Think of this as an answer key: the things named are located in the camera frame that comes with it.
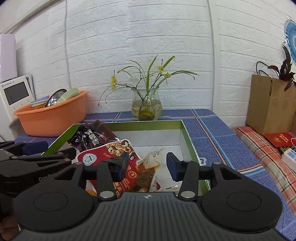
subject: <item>power strip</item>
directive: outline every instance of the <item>power strip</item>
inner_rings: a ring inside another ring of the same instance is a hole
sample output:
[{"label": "power strip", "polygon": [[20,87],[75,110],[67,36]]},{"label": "power strip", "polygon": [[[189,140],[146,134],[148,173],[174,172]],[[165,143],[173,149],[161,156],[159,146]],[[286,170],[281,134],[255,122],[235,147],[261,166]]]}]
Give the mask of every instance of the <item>power strip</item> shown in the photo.
[{"label": "power strip", "polygon": [[291,148],[286,150],[281,156],[281,160],[293,171],[296,172],[296,152]]}]

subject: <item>silver screw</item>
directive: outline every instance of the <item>silver screw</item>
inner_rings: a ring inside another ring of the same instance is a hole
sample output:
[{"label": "silver screw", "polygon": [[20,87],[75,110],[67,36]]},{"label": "silver screw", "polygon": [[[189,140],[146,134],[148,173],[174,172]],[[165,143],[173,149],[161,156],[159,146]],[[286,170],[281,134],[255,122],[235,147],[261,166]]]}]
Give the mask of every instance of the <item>silver screw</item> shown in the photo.
[{"label": "silver screw", "polygon": [[102,197],[102,198],[111,198],[111,197],[113,197],[114,196],[114,193],[113,192],[111,192],[111,191],[102,191],[102,192],[100,192],[100,197]]},{"label": "silver screw", "polygon": [[183,198],[193,198],[195,196],[195,193],[192,191],[184,191],[184,192],[181,192],[181,196]]}]

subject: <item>dark purple plant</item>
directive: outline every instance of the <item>dark purple plant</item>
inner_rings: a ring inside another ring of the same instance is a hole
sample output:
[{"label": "dark purple plant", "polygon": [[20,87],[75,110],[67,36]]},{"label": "dark purple plant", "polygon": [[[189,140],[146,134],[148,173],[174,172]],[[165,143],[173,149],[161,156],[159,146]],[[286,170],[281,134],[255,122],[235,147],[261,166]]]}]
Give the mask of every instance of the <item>dark purple plant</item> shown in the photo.
[{"label": "dark purple plant", "polygon": [[280,80],[286,81],[287,82],[287,86],[285,87],[284,91],[288,90],[292,84],[294,84],[294,86],[296,87],[296,82],[294,81],[294,72],[290,72],[291,71],[291,67],[292,67],[292,63],[291,63],[291,56],[290,53],[288,51],[288,49],[283,46],[283,49],[285,51],[285,55],[286,55],[286,59],[283,61],[283,64],[279,70],[279,68],[275,65],[270,65],[267,68],[268,69],[273,69]]}]

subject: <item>open box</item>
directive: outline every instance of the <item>open box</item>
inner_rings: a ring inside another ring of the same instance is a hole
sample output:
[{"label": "open box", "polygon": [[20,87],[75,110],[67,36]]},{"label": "open box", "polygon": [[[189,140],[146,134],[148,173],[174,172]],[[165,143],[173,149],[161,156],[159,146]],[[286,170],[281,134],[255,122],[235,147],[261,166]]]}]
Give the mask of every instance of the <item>open box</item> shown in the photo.
[{"label": "open box", "polygon": [[[172,152],[179,160],[192,160],[200,163],[198,154],[182,120],[112,122],[104,124],[119,139],[128,139],[141,158],[144,158],[152,151],[163,148],[164,157],[168,152]],[[52,154],[58,150],[68,148],[67,140],[74,135],[80,125],[82,124],[73,124],[69,127],[49,146],[44,154]],[[157,176],[161,176],[164,172],[169,172],[165,158],[163,162],[164,165],[156,170]],[[206,181],[199,181],[198,194],[202,195],[208,190]]]}]

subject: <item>orange plastic basin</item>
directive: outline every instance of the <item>orange plastic basin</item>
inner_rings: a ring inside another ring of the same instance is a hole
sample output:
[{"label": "orange plastic basin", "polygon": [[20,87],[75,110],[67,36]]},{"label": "orange plastic basin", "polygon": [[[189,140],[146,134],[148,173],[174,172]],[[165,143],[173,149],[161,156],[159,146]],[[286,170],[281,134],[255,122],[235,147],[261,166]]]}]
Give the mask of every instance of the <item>orange plastic basin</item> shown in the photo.
[{"label": "orange plastic basin", "polygon": [[72,124],[81,123],[86,116],[86,94],[80,94],[53,106],[30,110],[26,105],[13,114],[20,119],[26,134],[38,137],[58,137]]}]

